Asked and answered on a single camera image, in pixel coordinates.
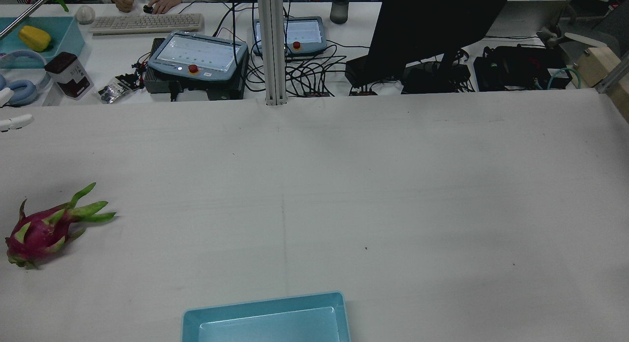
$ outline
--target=blue headphones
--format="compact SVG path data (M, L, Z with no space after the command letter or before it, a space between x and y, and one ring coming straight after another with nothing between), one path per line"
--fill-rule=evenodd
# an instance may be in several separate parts
M47 63L46 59L35 51L17 50L0 56L0 69L4 68L7 64L19 57L28 57L40 61L42 71L43 66L45 66ZM50 76L48 75L48 73L46 73L46 71L44 71L41 80L39 80L37 83L31 82L30 80L16 80L15 82L7 83L5 78L0 75L0 90L8 87L13 91L13 96L9 99L9 102L7 102L6 105L23 106L34 102L34 100L38 96L38 93L48 85L49 81Z

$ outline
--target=dragon fruit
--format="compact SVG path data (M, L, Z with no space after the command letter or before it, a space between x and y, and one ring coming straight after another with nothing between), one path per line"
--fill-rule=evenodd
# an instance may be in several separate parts
M57 254L65 244L79 237L85 228L70 233L70 224L76 222L101 223L113 218L116 213L96 214L107 205L98 201L90 205L75 208L79 199L90 192L96 183L91 183L77 192L69 202L48 210L24 215L24 203L20 206L20 219L11 236L5 238L9 247L6 254L10 263L20 267L35 268L38 261Z

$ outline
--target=touchscreen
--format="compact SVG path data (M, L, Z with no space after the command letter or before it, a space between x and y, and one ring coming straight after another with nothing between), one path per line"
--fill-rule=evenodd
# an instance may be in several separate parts
M234 62L234 49L232 45L173 36L157 59L227 72Z
M261 41L260 22L256 24L256 41ZM292 44L299 41L302 44L321 42L321 31L317 20L290 20L286 30L286 42Z

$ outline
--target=keyboard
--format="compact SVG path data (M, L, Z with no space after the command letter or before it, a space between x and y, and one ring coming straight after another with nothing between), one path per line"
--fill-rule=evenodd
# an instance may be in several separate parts
M122 35L125 33L160 33L181 30L200 31L203 29L203 15L146 14L137 17L96 17L89 31L93 35Z

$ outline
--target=light blue plastic tray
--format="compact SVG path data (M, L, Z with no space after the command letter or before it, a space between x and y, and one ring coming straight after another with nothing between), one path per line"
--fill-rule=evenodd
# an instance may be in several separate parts
M0 18L0 30L9 26L15 18ZM40 52L50 62L60 52L72 53L77 57L83 50L85 40L81 35L79 26L74 17L27 17L22 24L15 28L9 35L0 40L0 53L9 53L15 50L28 50L29 47L18 38L18 31L22 26L34 26L50 34L52 40L47 49ZM7 68L43 68L41 62L32 58L19 57L6 66Z
M350 342L341 292L187 310L182 342Z

